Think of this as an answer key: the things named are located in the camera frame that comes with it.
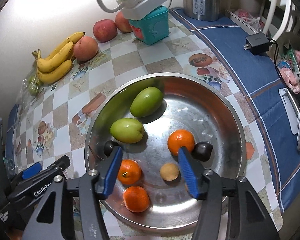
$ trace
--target black power adapter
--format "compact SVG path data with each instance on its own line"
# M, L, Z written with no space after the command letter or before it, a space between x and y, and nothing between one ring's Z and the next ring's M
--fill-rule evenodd
M267 52L271 42L263 33L256 33L246 37L245 50L250 50L253 55L258 55Z

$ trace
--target checkered tablecloth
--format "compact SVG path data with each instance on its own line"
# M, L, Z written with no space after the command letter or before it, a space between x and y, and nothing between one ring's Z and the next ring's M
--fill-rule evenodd
M100 52L92 60L85 63L75 61L73 69L62 80L45 87L28 106L20 107L13 133L16 166L21 171L40 162L45 169L62 155L67 155L71 165L66 169L66 175L69 178L82 176L86 172L85 137L95 110L89 103L95 105L126 82L149 73L185 73L218 89L236 110L250 149L245 176L258 192L279 230L282 217L269 160L246 98L207 45L171 14L169 27L170 35L152 46L136 39L133 33L119 33L110 42L100 44ZM191 65L189 58L194 54L212 58L213 62L205 67L204 73L197 72L197 67ZM150 235L123 224L104 207L102 209L112 239L190 239L192 235ZM220 239L225 234L226 216L222 218ZM80 223L76 223L76 232L81 239Z

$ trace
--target black cable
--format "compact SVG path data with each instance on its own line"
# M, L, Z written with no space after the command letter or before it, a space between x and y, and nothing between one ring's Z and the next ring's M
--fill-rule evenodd
M279 55L279 45L275 40L270 40L271 44L275 45L275 51L274 51L274 57L273 57L273 61L274 61L274 68L279 76L279 79L281 80L281 82L285 85L285 87L288 89L288 91L291 93L291 95L294 95L294 92L292 92L292 90L287 86L287 84L285 83L278 67L277 67L277 59L278 59L278 55Z

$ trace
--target tablecloth pattern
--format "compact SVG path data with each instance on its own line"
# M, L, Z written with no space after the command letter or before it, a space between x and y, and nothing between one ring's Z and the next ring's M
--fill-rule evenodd
M96 106L134 78L159 72L185 73L214 86L236 110L246 141L253 149L247 160L245 176L258 192L279 230L282 217L265 143L246 98L219 55L216 56L198 36L171 14L169 27L170 35L152 46L137 40L133 33L119 33L110 42L100 44L100 53L93 59L85 63L75 61L73 69L63 79L44 87L28 106L20 107L13 132L18 170L35 162L40 162L45 169L62 155L67 155L71 164L66 169L66 176L82 176L86 172L84 142ZM189 57L194 54L205 54L213 59L204 73L197 73L197 67L191 65ZM111 239L190 239L192 235L191 232L177 236L152 235L123 224L104 207L102 211ZM220 239L225 233L226 216L222 218ZM82 239L78 215L75 218L76 236Z
M212 49L249 104L265 142L279 207L284 212L300 192L300 152L278 95L284 84L273 61L265 53L252 55L244 50L247 33L226 17L204 22L185 16L182 9L171 13Z

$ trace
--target blue tablecloth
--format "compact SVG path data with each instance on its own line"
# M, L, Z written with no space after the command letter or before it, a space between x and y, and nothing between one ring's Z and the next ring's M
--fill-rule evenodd
M247 100L265 142L274 189L284 212L300 191L300 152L278 93L284 85L272 60L266 54L254 56L244 50L248 34L229 18L205 22L185 16L182 9L170 13L205 42Z

